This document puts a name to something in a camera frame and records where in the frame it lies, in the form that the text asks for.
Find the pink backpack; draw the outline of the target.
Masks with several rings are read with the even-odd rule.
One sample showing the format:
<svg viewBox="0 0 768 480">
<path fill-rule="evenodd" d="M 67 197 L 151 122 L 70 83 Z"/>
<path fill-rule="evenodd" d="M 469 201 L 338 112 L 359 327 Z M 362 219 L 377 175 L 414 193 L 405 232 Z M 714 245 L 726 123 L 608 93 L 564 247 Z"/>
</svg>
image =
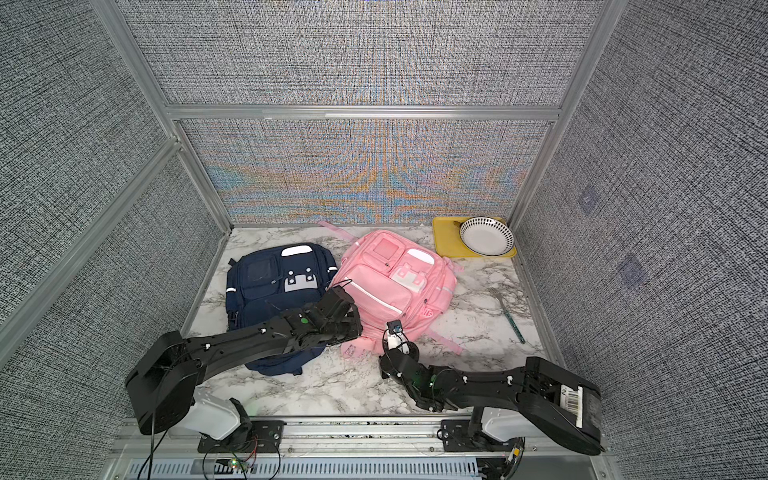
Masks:
<svg viewBox="0 0 768 480">
<path fill-rule="evenodd" d="M 363 330 L 342 345 L 344 357 L 382 354 L 391 321 L 399 321 L 411 341 L 428 336 L 457 355 L 463 352 L 432 328 L 450 307 L 460 265 L 388 230 L 355 237 L 328 222 L 319 224 L 349 242 L 332 284 L 342 285 L 353 298 Z"/>
</svg>

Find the green pen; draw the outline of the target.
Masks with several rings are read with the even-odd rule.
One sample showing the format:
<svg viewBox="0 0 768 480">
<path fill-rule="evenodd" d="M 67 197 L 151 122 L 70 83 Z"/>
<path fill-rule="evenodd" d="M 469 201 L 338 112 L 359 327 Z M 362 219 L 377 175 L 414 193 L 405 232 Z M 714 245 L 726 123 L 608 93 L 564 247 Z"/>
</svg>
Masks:
<svg viewBox="0 0 768 480">
<path fill-rule="evenodd" d="M 517 339 L 518 339 L 518 341 L 519 341 L 521 344 L 526 344 L 526 343 L 527 343 L 527 341 L 526 341 L 526 339 L 525 339 L 524 335 L 522 334 L 522 332 L 521 332 L 520 328 L 518 327 L 518 325 L 517 325 L 516 321 L 514 320 L 514 318 L 513 318 L 512 314 L 511 314 L 511 312 L 510 312 L 510 311 L 509 311 L 509 309 L 507 308 L 507 305 L 506 305 L 506 303 L 505 303 L 504 297 L 503 297 L 503 295 L 501 294 L 501 292 L 500 292 L 500 291 L 498 291 L 498 290 L 495 290 L 495 291 L 494 291 L 494 293 L 493 293 L 493 295 L 495 296 L 495 298 L 496 298 L 496 299 L 497 299 L 497 301 L 499 302 L 499 305 L 500 305 L 500 309 L 501 309 L 501 312 L 502 312 L 502 314 L 504 315 L 504 317 L 507 319 L 508 323 L 510 324 L 510 326 L 511 326 L 512 330 L 514 331 L 514 333 L 515 333 L 515 335 L 516 335 L 516 337 L 517 337 Z"/>
</svg>

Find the navy blue backpack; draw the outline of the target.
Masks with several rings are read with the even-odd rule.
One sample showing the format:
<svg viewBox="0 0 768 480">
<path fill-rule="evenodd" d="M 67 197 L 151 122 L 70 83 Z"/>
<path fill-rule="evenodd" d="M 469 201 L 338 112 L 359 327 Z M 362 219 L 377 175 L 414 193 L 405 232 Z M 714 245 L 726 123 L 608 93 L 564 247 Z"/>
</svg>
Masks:
<svg viewBox="0 0 768 480">
<path fill-rule="evenodd" d="M 305 310 L 325 294 L 338 266 L 316 243 L 294 243 L 231 259 L 225 308 L 230 331 L 261 325 L 285 310 Z"/>
</svg>

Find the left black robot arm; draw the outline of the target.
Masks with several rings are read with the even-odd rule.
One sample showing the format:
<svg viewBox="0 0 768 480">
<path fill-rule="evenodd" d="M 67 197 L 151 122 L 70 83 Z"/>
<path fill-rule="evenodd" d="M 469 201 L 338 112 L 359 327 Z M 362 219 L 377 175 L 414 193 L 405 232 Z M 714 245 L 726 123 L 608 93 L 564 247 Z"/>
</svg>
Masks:
<svg viewBox="0 0 768 480">
<path fill-rule="evenodd" d="M 167 332 L 125 380 L 139 431 L 149 436 L 182 424 L 224 439 L 245 421 L 234 401 L 207 401 L 196 394 L 200 384 L 246 363 L 345 343 L 361 333 L 357 306 L 341 286 L 314 304 L 285 310 L 260 325 L 204 337 Z"/>
</svg>

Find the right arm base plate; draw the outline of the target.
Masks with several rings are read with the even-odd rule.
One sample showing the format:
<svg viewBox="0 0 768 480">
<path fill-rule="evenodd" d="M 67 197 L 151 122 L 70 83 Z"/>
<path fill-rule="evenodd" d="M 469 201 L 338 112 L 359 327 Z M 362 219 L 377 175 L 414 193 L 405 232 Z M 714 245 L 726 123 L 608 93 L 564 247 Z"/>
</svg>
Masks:
<svg viewBox="0 0 768 480">
<path fill-rule="evenodd" d="M 472 420 L 443 420 L 437 431 L 445 452 L 506 452 L 525 449 L 525 438 L 514 437 L 506 441 L 495 440 L 483 433 Z"/>
</svg>

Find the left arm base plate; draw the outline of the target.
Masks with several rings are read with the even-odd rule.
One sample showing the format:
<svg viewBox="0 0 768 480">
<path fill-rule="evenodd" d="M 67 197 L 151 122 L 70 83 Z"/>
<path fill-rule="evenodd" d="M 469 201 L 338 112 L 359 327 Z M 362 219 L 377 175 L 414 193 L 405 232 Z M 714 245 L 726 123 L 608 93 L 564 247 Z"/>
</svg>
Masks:
<svg viewBox="0 0 768 480">
<path fill-rule="evenodd" d="M 215 440 L 202 436 L 197 452 L 205 453 L 235 453 L 247 456 L 252 451 L 259 453 L 276 453 L 283 437 L 286 423 L 281 420 L 252 420 L 249 425 L 242 426 L 223 440 Z"/>
</svg>

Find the yellow tray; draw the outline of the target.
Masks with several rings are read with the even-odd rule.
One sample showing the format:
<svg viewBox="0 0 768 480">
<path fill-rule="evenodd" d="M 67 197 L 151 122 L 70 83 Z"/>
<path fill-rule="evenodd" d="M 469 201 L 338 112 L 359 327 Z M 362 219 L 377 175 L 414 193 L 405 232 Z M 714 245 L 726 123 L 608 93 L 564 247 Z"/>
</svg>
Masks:
<svg viewBox="0 0 768 480">
<path fill-rule="evenodd" d="M 516 246 L 503 256 L 481 256 L 468 249 L 459 236 L 461 222 L 472 217 L 435 217 L 432 220 L 436 252 L 450 258 L 512 258 L 517 254 Z"/>
</svg>

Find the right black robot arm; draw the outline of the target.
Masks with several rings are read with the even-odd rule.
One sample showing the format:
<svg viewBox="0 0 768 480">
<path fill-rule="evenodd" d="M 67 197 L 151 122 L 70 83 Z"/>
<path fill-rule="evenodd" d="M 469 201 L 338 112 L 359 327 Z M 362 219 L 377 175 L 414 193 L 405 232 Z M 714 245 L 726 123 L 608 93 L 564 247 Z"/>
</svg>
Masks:
<svg viewBox="0 0 768 480">
<path fill-rule="evenodd" d="M 426 366 L 398 320 L 381 337 L 379 368 L 384 379 L 404 387 L 417 407 L 444 410 L 516 411 L 556 444 L 590 456 L 601 444 L 602 395 L 594 383 L 538 356 L 512 370 L 467 372 L 449 366 Z"/>
</svg>

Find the white dotted bowl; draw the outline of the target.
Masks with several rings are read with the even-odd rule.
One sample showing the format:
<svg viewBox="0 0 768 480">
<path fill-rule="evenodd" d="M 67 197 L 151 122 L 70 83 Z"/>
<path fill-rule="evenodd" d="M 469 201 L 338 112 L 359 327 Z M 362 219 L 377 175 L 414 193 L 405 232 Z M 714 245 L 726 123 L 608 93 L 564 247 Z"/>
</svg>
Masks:
<svg viewBox="0 0 768 480">
<path fill-rule="evenodd" d="M 481 256 L 503 256 L 515 246 L 510 228 L 491 217 L 472 217 L 459 225 L 464 245 Z"/>
</svg>

